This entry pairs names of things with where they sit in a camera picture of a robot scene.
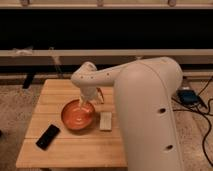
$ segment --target black cable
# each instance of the black cable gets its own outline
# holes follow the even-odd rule
[[[206,159],[208,160],[209,164],[213,167],[213,162],[210,160],[210,158],[209,158],[209,156],[208,156],[208,154],[206,152],[206,146],[205,146],[206,139],[207,139],[208,135],[210,134],[210,132],[212,130],[212,123],[211,123],[211,121],[209,120],[209,118],[205,114],[201,114],[201,116],[203,118],[205,118],[206,121],[208,122],[208,130],[205,133],[205,135],[203,137],[203,140],[202,140],[202,149],[203,149],[203,153],[204,153]]]
[[[208,135],[210,134],[210,132],[212,130],[211,121],[209,120],[209,118],[206,115],[212,116],[212,114],[210,114],[210,111],[211,111],[211,101],[213,101],[213,98],[208,100],[208,112],[205,112],[205,113],[200,111],[198,106],[196,106],[197,110],[194,110],[194,109],[192,109],[192,108],[190,108],[188,106],[183,105],[181,102],[179,102],[178,100],[176,100],[174,98],[172,98],[172,100],[175,101],[176,103],[180,104],[181,106],[187,108],[187,109],[174,109],[173,111],[189,111],[189,112],[193,112],[193,113],[199,114],[200,116],[205,118],[206,121],[208,122],[208,130],[205,133],[205,135],[203,137],[203,140],[202,140],[202,150],[203,150],[204,156],[206,157],[207,161],[209,162],[211,167],[213,167],[213,162],[210,160],[210,158],[209,158],[209,156],[208,156],[208,154],[206,152],[206,147],[205,147],[205,143],[206,143],[206,140],[208,138]]]
[[[206,83],[206,85],[200,90],[200,92],[198,93],[198,96],[202,94],[202,92],[209,86],[209,84],[211,83],[212,80],[213,80],[213,76],[211,76],[211,78]]]
[[[209,81],[207,82],[207,84],[200,90],[200,92],[198,93],[197,96],[200,96],[204,90],[209,86],[209,84],[211,83],[211,81],[213,80],[213,76],[211,76],[211,78],[209,79]],[[184,104],[182,104],[181,102],[179,102],[178,100],[172,98],[173,101],[175,101],[176,103],[178,103],[179,105],[185,107],[186,109],[174,109],[173,111],[188,111],[188,112],[193,112],[193,113],[196,113],[196,114],[199,114],[200,116],[202,116],[208,123],[208,130],[207,132],[205,133],[204,137],[203,137],[203,140],[202,140],[202,150],[203,150],[203,153],[204,153],[204,156],[206,157],[207,161],[209,162],[209,164],[211,165],[211,167],[213,167],[213,162],[210,160],[207,152],[206,152],[206,147],[205,147],[205,143],[206,143],[206,140],[212,130],[212,123],[211,121],[209,120],[209,118],[207,116],[213,116],[213,114],[211,114],[211,102],[213,101],[213,98],[210,98],[208,100],[208,107],[207,107],[207,112],[203,112],[199,109],[199,105],[200,103],[194,105],[194,106],[186,106]]]
[[[211,112],[211,102],[213,101],[213,98],[208,100],[208,107],[207,107],[207,112],[203,112],[201,111],[198,107],[196,107],[197,111],[204,114],[204,115],[208,115],[208,116],[213,116]]]

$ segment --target cabinet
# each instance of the cabinet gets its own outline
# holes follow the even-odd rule
[[[212,8],[213,0],[1,0],[0,8]]]

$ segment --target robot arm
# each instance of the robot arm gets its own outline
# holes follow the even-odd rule
[[[71,80],[86,100],[95,87],[114,86],[129,171],[184,170],[171,106],[171,95],[182,82],[174,60],[140,60],[100,71],[85,63]]]

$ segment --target bowl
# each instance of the bowl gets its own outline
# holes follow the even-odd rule
[[[85,102],[81,107],[79,100],[66,104],[61,112],[61,120],[70,130],[82,130],[88,127],[95,116],[95,108],[90,102]]]

